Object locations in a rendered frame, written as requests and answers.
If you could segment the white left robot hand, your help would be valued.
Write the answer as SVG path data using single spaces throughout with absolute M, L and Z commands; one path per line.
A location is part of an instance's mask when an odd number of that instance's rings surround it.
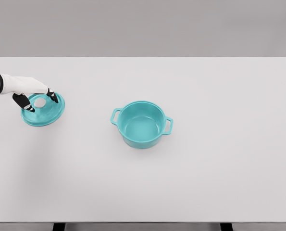
M 52 101 L 58 103 L 56 93 L 35 78 L 12 77 L 12 80 L 12 98 L 24 110 L 35 112 L 26 94 L 46 94 Z

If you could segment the teal pot lid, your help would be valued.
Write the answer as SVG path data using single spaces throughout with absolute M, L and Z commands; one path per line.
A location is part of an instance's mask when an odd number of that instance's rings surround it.
M 21 110 L 21 118 L 25 123 L 34 127 L 42 127 L 55 122 L 63 114 L 65 109 L 64 98 L 55 93 L 58 99 L 58 103 L 52 101 L 50 97 L 45 94 L 32 94 L 28 96 L 35 112 L 29 112 L 27 110 Z M 46 101 L 43 107 L 36 107 L 35 102 L 39 99 Z

